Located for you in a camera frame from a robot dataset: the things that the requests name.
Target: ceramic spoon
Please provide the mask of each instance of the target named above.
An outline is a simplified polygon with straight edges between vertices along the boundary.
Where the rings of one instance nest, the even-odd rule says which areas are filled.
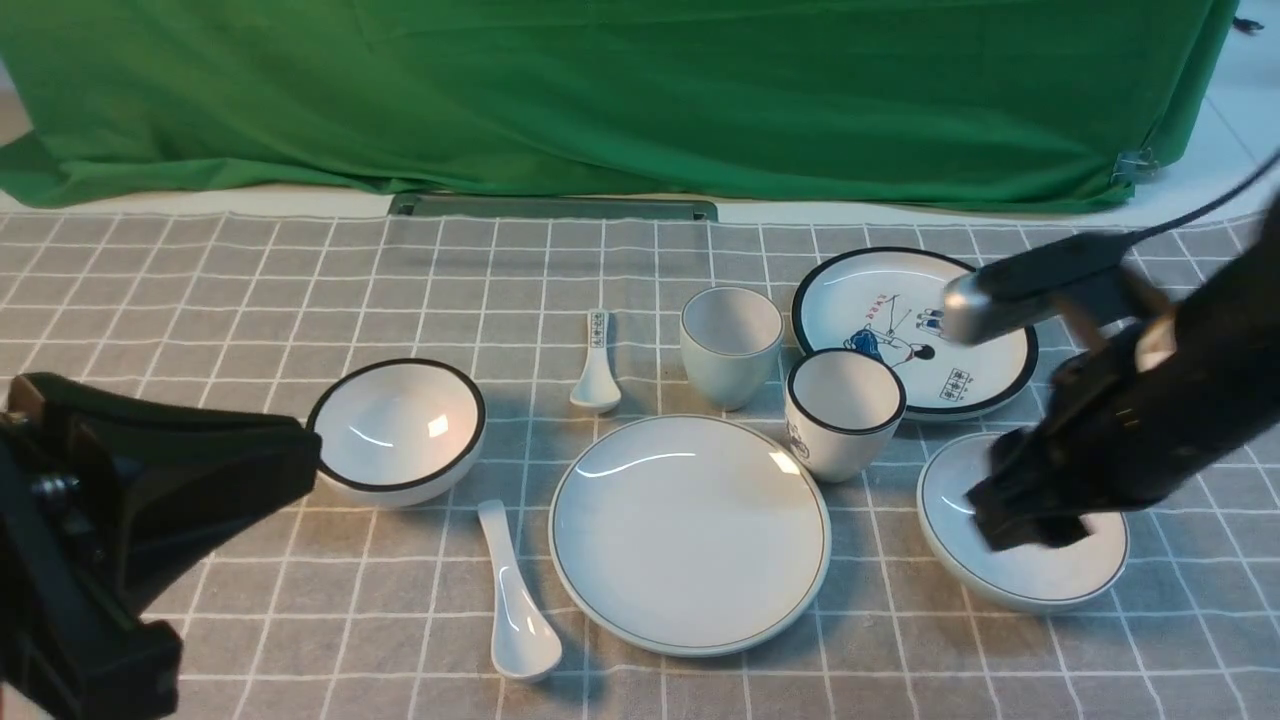
[[[568,401],[591,413],[608,413],[622,400],[618,383],[609,370],[609,313],[591,310],[586,314],[586,366],[582,377],[570,393]]]
[[[529,597],[500,500],[480,503],[480,527],[493,561],[493,666],[512,680],[536,683],[559,664],[563,646]]]

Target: green backdrop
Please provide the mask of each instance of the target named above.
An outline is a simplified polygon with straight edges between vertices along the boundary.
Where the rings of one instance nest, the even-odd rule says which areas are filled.
[[[1123,202],[1236,0],[4,0],[33,206],[262,182]]]

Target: white cup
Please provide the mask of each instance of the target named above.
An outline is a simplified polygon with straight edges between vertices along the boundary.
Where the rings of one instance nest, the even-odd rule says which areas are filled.
[[[689,382],[707,400],[737,410],[760,389],[778,363],[782,314],[758,292],[713,287],[680,314],[680,355]]]
[[[906,411],[906,388],[888,365],[845,348],[820,350],[791,368],[787,445],[814,479],[858,477],[888,443]]]

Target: dishware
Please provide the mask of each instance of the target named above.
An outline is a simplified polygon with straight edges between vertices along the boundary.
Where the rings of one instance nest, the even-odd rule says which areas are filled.
[[[419,359],[351,373],[307,418],[324,441],[320,477],[379,507],[426,502],[457,484],[480,457],[484,427],[484,397],[471,378]]]
[[[973,268],[937,252],[872,247],[814,268],[791,304],[805,354],[856,350],[893,369],[906,388],[908,420],[975,418],[1014,398],[1036,370],[1036,331],[978,346],[942,340],[942,291]]]
[[[1129,527],[1119,512],[1083,516],[1092,534],[1068,547],[987,547],[964,495],[987,475],[987,450],[997,437],[979,433],[951,441],[920,473],[915,502],[933,553],[973,592],[1023,612],[1059,612],[1107,592],[1129,556]]]
[[[755,430],[666,415],[589,447],[552,498],[552,561],[607,632],[707,657],[782,632],[827,575],[831,520],[804,468]]]
[[[536,683],[559,665],[564,648],[520,574],[507,507],[488,500],[479,505],[479,515],[493,561],[493,666],[512,680]]]
[[[713,287],[680,314],[680,355],[690,384],[724,410],[737,410],[777,366],[782,314],[758,292]]]
[[[618,406],[622,391],[609,369],[609,313],[591,310],[586,314],[586,366],[573,386],[568,401],[596,415]]]
[[[888,365],[819,350],[787,375],[787,443],[815,480],[850,480],[884,450],[905,409],[906,389]]]

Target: gray tablecloth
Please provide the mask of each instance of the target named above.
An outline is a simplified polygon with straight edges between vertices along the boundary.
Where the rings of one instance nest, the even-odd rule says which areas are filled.
[[[1256,222],[1156,238],[1135,264],[1185,293]],[[977,264],[1064,232],[0,215],[0,388],[54,370],[164,402],[305,416],[348,369],[411,355],[481,386],[484,459],[448,497],[372,511],[317,486],[151,607],[186,638],[183,717],[1280,716],[1280,434],[1132,515],[1114,592],[1052,621],[970,596],[925,546],[923,462],[960,434],[1037,420],[1048,373],[1076,352],[1056,320],[1039,328],[1039,369],[1011,404],[982,423],[904,423],[864,482],[824,488],[831,573],[780,638],[713,661],[662,659],[595,628],[556,578],[547,507],[566,464],[631,419],[710,411],[678,357],[694,292],[742,283],[786,311],[804,274],[841,251],[923,245]],[[595,306],[614,311],[625,396],[603,419],[567,401]],[[780,436],[778,378],[728,416]],[[474,509],[490,497],[511,507],[525,573],[566,644],[535,687],[489,664],[493,589]]]

